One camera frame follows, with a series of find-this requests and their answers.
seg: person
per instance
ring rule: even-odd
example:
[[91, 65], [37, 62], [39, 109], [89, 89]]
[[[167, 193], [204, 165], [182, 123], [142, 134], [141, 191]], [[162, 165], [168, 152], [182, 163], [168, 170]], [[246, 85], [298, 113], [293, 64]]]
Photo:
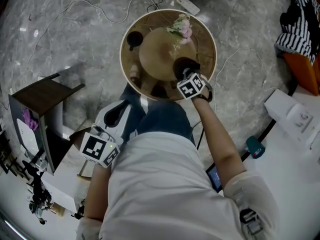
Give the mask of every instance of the person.
[[205, 87], [192, 98], [215, 162], [223, 195], [200, 160], [186, 112], [159, 100], [145, 114], [127, 85], [132, 104], [128, 141], [108, 168], [95, 165], [77, 240], [274, 239], [279, 211], [266, 183], [246, 171], [235, 144], [215, 115]]

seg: round wooden tray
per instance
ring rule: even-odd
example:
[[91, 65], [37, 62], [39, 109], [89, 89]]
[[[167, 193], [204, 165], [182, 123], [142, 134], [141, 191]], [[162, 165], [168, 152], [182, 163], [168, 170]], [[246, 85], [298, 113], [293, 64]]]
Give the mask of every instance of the round wooden tray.
[[[149, 12], [137, 19], [126, 31], [120, 46], [120, 64], [127, 82], [141, 95], [152, 100], [182, 100], [177, 89], [177, 80], [173, 74], [174, 59], [168, 56], [176, 38], [164, 30], [170, 27], [180, 14], [186, 12], [175, 9], [160, 9]], [[217, 65], [217, 46], [208, 28], [196, 17], [190, 15], [192, 25], [192, 42], [182, 45], [174, 58], [188, 57], [201, 64], [201, 73], [210, 80]], [[133, 31], [143, 35], [140, 46], [130, 51], [127, 36]], [[139, 68], [141, 87], [136, 86], [130, 78], [133, 66]], [[154, 90], [161, 87], [165, 97], [157, 96]]]

